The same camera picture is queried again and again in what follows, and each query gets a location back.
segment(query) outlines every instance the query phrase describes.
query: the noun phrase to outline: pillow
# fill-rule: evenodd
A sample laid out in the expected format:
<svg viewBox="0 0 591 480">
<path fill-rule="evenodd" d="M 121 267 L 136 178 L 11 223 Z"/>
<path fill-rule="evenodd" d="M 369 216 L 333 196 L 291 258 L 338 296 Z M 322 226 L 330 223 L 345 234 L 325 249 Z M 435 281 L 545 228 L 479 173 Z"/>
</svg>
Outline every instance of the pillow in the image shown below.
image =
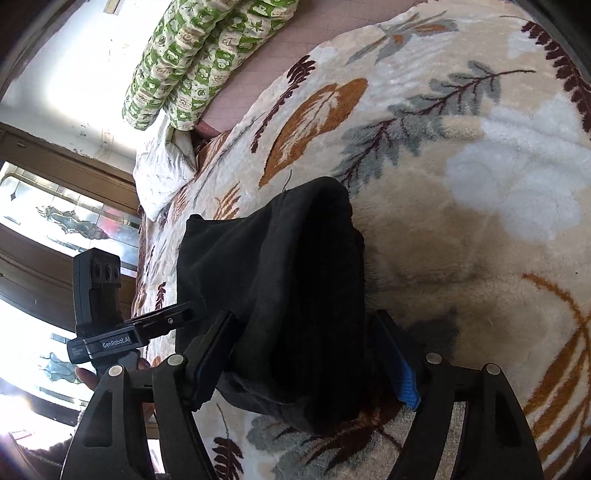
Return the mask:
<svg viewBox="0 0 591 480">
<path fill-rule="evenodd" d="M 196 173 L 190 133 L 175 130 L 166 118 L 135 157 L 135 188 L 146 216 L 154 222 Z"/>
</svg>

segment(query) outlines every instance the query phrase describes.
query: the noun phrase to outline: fleece blanket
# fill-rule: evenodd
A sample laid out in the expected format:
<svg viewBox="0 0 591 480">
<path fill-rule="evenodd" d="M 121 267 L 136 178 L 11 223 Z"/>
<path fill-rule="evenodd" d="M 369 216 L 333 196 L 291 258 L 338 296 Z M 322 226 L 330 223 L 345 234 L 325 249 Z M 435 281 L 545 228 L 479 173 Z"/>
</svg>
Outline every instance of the fleece blanket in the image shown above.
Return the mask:
<svg viewBox="0 0 591 480">
<path fill-rule="evenodd" d="M 191 214 L 247 216 L 333 176 L 365 237 L 368 308 L 454 364 L 500 365 L 558 478 L 591 433 L 590 105 L 563 48 L 513 4 L 430 2 L 342 34 L 278 78 L 144 221 L 134 313 L 176 302 Z M 147 356 L 173 348 L 160 338 Z M 195 418 L 228 478 L 378 480 L 413 416 L 376 394 L 333 435 L 309 436 L 216 394 Z"/>
</svg>

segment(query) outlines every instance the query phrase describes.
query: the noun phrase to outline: black towel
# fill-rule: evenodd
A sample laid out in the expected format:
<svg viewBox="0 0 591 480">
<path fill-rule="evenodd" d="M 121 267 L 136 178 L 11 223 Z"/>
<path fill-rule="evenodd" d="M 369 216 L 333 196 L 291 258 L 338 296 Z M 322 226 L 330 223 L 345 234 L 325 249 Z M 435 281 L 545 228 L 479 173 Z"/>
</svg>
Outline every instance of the black towel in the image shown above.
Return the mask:
<svg viewBox="0 0 591 480">
<path fill-rule="evenodd" d="M 327 433 L 355 418 L 364 382 L 363 236 L 346 189 L 322 177 L 247 218 L 193 215 L 178 253 L 179 303 L 246 324 L 217 385 L 232 405 Z M 176 351 L 210 325 L 177 331 Z"/>
</svg>

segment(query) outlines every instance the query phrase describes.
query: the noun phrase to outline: wall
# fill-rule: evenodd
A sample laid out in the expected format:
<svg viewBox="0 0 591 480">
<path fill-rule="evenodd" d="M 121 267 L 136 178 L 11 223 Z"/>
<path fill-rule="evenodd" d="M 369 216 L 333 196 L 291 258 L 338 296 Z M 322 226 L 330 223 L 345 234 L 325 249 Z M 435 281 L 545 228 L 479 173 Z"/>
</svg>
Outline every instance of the wall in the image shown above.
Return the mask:
<svg viewBox="0 0 591 480">
<path fill-rule="evenodd" d="M 0 122 L 131 172 L 145 134 L 121 119 L 126 88 L 170 0 L 89 0 L 29 62 L 0 102 Z"/>
</svg>

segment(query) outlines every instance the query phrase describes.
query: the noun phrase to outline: blue gripper pad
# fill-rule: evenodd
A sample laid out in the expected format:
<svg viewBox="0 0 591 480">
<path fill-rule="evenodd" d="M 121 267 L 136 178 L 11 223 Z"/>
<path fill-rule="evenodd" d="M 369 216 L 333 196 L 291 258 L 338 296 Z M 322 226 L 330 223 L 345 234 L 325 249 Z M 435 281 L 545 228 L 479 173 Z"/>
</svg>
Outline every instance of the blue gripper pad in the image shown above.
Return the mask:
<svg viewBox="0 0 591 480">
<path fill-rule="evenodd" d="M 392 344 L 390 365 L 388 376 L 390 377 L 396 396 L 413 411 L 417 411 L 421 403 L 421 396 L 417 388 L 417 377 L 396 343 Z"/>
<path fill-rule="evenodd" d="M 423 350 L 384 310 L 378 310 L 370 324 L 375 353 L 386 370 L 396 396 L 416 411 L 421 403 L 416 368 L 420 368 Z"/>
</svg>

